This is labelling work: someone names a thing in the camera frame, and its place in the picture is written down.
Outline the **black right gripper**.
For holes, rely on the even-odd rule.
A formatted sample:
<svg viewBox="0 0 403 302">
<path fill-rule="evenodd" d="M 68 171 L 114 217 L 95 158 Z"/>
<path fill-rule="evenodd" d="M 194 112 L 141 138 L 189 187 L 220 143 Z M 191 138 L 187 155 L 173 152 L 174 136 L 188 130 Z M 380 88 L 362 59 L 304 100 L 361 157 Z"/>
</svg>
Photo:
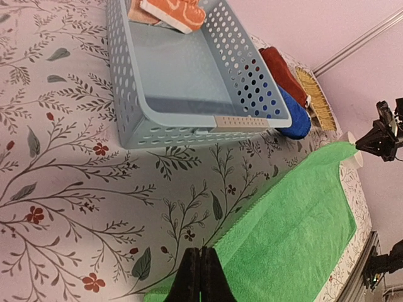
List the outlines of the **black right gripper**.
<svg viewBox="0 0 403 302">
<path fill-rule="evenodd" d="M 381 157 L 384 162 L 399 160 L 397 150 L 402 148 L 402 98 L 395 100 L 392 111 L 386 101 L 376 104 L 378 119 L 372 129 L 356 141 L 356 149 Z"/>
</svg>

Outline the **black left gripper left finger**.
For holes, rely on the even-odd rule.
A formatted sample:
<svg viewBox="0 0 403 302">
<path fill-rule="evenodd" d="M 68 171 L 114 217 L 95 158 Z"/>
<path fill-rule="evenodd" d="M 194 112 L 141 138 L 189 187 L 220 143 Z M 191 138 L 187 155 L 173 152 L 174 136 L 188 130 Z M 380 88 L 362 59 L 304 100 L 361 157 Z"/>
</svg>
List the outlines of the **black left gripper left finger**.
<svg viewBox="0 0 403 302">
<path fill-rule="evenodd" d="M 200 300 L 200 249 L 187 248 L 165 302 Z"/>
</svg>

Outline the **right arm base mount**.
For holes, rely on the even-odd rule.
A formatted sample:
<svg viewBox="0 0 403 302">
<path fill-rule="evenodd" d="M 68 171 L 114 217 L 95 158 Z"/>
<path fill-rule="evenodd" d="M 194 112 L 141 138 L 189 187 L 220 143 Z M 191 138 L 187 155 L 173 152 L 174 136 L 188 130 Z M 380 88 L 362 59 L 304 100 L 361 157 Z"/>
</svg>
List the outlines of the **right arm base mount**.
<svg viewBox="0 0 403 302">
<path fill-rule="evenodd" d="M 388 254 L 378 254 L 373 245 L 363 270 L 363 284 L 374 290 L 386 273 L 402 269 L 402 241 L 397 242 Z"/>
</svg>

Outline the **orange bunny pattern towel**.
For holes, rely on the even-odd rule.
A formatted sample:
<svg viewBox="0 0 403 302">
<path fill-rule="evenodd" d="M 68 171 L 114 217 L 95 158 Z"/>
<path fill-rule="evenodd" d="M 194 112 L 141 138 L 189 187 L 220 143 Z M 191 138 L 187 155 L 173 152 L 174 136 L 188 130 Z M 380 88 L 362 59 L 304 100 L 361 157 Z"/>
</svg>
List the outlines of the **orange bunny pattern towel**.
<svg viewBox="0 0 403 302">
<path fill-rule="evenodd" d="M 168 26 L 184 34 L 198 31 L 206 12 L 198 1 L 149 0 L 131 1 L 128 19 L 151 26 Z"/>
</svg>

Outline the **green towel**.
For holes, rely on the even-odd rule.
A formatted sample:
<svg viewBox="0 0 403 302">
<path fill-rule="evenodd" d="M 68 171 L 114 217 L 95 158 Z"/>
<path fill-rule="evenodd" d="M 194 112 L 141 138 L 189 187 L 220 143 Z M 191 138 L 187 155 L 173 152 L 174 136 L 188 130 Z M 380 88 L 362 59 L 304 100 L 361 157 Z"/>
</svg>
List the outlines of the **green towel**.
<svg viewBox="0 0 403 302">
<path fill-rule="evenodd" d="M 311 153 L 211 247 L 236 301 L 313 301 L 356 231 L 339 166 L 348 142 Z M 171 287 L 148 292 L 165 301 Z"/>
</svg>

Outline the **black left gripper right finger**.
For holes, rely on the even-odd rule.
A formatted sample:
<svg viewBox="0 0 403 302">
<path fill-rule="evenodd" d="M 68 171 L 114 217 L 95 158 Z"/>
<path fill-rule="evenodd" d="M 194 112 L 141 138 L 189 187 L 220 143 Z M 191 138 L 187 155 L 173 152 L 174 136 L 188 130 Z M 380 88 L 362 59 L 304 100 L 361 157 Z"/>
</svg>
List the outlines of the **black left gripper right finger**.
<svg viewBox="0 0 403 302">
<path fill-rule="evenodd" d="M 201 301 L 236 302 L 215 249 L 203 247 L 201 252 Z"/>
</svg>

